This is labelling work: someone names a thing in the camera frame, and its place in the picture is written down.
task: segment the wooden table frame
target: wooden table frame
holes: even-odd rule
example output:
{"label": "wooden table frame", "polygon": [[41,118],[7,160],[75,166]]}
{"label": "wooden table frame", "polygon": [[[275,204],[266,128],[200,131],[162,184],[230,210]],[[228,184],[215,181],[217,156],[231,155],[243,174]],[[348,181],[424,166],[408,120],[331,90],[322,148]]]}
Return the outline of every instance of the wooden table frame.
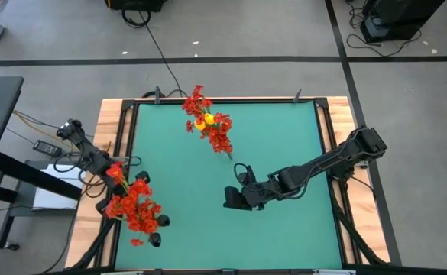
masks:
{"label": "wooden table frame", "polygon": [[[215,103],[239,102],[292,102],[292,97],[251,97],[251,98],[212,98]],[[181,104],[182,99],[160,99],[162,104]],[[316,103],[317,123],[320,125],[322,135],[322,148],[329,151],[344,141],[348,134],[354,130],[355,123],[347,97],[301,97],[301,102],[314,101]],[[129,156],[133,145],[138,106],[140,104],[154,104],[154,99],[104,99],[99,113],[99,120],[94,137],[94,145],[101,150],[107,150],[112,156]],[[355,177],[369,184],[368,170],[355,168]],[[352,219],[357,231],[368,243],[376,255],[382,260],[389,261],[389,254],[378,216],[378,209],[373,193],[366,186],[348,181],[348,188],[339,185],[336,181],[329,182],[333,187],[335,197],[345,214]],[[91,188],[90,192],[101,190]],[[97,199],[83,197],[79,201],[76,222],[73,228],[70,247],[66,258],[66,267],[74,265],[86,252],[92,240],[99,232],[103,223],[102,216],[96,211],[94,205],[104,196]],[[343,264],[367,263],[364,255],[351,241],[348,232],[342,224],[335,219],[338,229],[341,259]],[[112,229],[105,239],[104,248],[96,255],[91,263],[94,267],[108,266],[115,262],[117,250],[119,223]]]}

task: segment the green table surface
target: green table surface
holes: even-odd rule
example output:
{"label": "green table surface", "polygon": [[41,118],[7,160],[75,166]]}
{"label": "green table surface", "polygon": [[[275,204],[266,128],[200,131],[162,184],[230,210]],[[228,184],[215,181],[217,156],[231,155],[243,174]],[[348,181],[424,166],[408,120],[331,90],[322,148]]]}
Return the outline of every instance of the green table surface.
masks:
{"label": "green table surface", "polygon": [[151,176],[153,199],[170,216],[162,245],[133,247],[146,235],[121,224],[116,269],[341,268],[329,187],[322,173],[302,199],[269,202],[264,211],[224,208],[224,188],[240,189],[233,165],[252,165],[258,181],[322,154],[313,102],[218,104],[230,114],[233,160],[187,133],[181,105],[141,105],[132,155]]}

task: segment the yellow flower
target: yellow flower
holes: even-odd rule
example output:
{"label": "yellow flower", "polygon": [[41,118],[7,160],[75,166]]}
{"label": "yellow flower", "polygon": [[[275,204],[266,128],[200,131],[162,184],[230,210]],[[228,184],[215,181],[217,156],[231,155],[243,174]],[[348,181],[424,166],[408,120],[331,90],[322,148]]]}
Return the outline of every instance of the yellow flower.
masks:
{"label": "yellow flower", "polygon": [[212,114],[209,114],[209,113],[205,113],[205,121],[208,125],[215,124],[215,118],[213,117]]}
{"label": "yellow flower", "polygon": [[201,124],[198,124],[198,121],[195,120],[194,121],[194,127],[196,127],[196,129],[202,131],[205,127],[206,127],[206,123],[204,121],[201,122]]}

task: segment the black metal frame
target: black metal frame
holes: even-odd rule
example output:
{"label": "black metal frame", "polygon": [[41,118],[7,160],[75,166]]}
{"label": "black metal frame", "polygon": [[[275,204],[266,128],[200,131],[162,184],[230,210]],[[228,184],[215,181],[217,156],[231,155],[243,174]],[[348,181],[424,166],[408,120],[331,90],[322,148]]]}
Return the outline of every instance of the black metal frame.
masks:
{"label": "black metal frame", "polygon": [[[284,98],[215,98],[212,99],[213,103],[215,104],[225,104],[225,103],[232,103],[232,104],[245,104],[245,103],[293,103],[293,98],[290,97],[284,97]],[[337,143],[335,141],[335,134],[333,131],[333,125],[332,125],[332,118],[330,116],[329,111],[329,105],[327,98],[324,97],[317,97],[317,98],[299,98],[298,103],[304,103],[304,102],[314,102],[314,109],[315,109],[315,115],[316,115],[316,125],[319,130],[320,135],[320,144],[322,146],[322,152],[326,152],[325,148],[325,141],[323,140],[322,135],[322,126],[321,121],[319,118],[319,107],[322,108],[323,114],[325,117],[325,124],[327,128],[327,134],[329,136],[329,141],[332,146],[332,148],[337,147]],[[121,150],[121,140],[123,136],[123,131],[125,127],[125,120],[126,120],[126,112],[131,108],[131,121],[130,121],[130,127],[128,130],[128,143],[126,147],[125,156],[131,156],[132,149],[133,149],[133,141],[134,141],[134,135],[136,131],[136,125],[138,120],[138,109],[139,106],[142,104],[145,105],[182,105],[184,103],[184,99],[167,99],[167,98],[161,98],[159,101],[156,101],[155,99],[126,99],[123,100],[123,103],[121,104],[121,114],[120,119],[118,122],[118,132],[116,134],[116,140],[115,140],[115,150],[113,152],[114,156],[118,156],[120,154]],[[331,205],[333,205],[332,202],[332,196],[334,196],[334,189],[333,189],[333,183],[331,180],[331,177],[327,175],[327,182],[329,184],[329,191],[330,191],[330,199],[331,199]],[[341,187],[339,189],[339,192],[341,193],[342,197],[342,204],[344,207],[344,213],[346,217],[353,223],[352,219],[352,213],[350,209],[350,202],[348,200],[348,194],[347,190],[343,188],[343,185],[339,184]],[[348,263],[346,253],[345,253],[345,247],[344,247],[344,236],[342,236],[342,230],[341,230],[341,224],[336,217],[335,213],[332,212],[334,216],[334,222],[335,222],[335,230],[337,232],[337,242],[339,245],[339,253],[341,257],[342,266]],[[121,222],[117,221],[114,226],[114,234],[112,239],[112,247],[110,249],[110,255],[109,255],[109,267],[114,268],[115,262],[116,262],[116,254],[118,253],[118,241],[119,241],[119,232],[121,229]],[[354,255],[354,262],[357,264],[361,264],[361,254],[351,239],[352,243],[352,249],[353,249],[353,255]],[[94,261],[94,267],[99,267],[101,264],[102,259],[102,250],[99,250],[98,254],[96,255],[95,261]],[[171,270],[171,273],[177,273],[177,274],[183,274],[183,273],[194,273],[196,270]],[[259,274],[302,274],[302,273],[312,273],[312,270],[239,270],[239,273],[259,273]]]}

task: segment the concrete floor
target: concrete floor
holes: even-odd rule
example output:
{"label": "concrete floor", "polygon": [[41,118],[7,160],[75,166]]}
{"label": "concrete floor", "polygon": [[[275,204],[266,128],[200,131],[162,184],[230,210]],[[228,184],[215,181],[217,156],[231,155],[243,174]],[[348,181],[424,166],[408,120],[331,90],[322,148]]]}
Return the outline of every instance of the concrete floor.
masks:
{"label": "concrete floor", "polygon": [[[345,39],[353,32],[349,7],[332,2]],[[99,0],[10,0],[2,18],[8,31],[0,60],[159,57],[146,29],[129,28],[118,11]],[[151,29],[166,57],[338,56],[322,1],[172,0],[154,14]],[[432,49],[447,55],[447,1],[423,33],[400,55],[432,56]],[[381,51],[396,48],[388,42]],[[346,50],[349,56],[374,56]],[[348,95],[340,63],[171,68],[183,89],[203,84],[208,95],[294,95],[299,88],[302,95]],[[389,146],[378,166],[403,265],[447,268],[447,63],[352,63],[351,70],[366,122]],[[57,125],[78,118],[89,133],[103,98],[137,97],[156,85],[176,88],[164,65],[13,66],[0,67],[0,76],[25,78],[18,110]],[[16,118],[8,126],[30,139],[48,140]],[[19,160],[46,160],[9,132],[0,150]],[[0,208],[7,206],[0,202]],[[0,212],[0,224],[3,218]],[[0,251],[0,274],[49,267],[62,251],[70,218],[18,218],[10,239],[21,250]],[[55,270],[62,266],[61,261]]]}

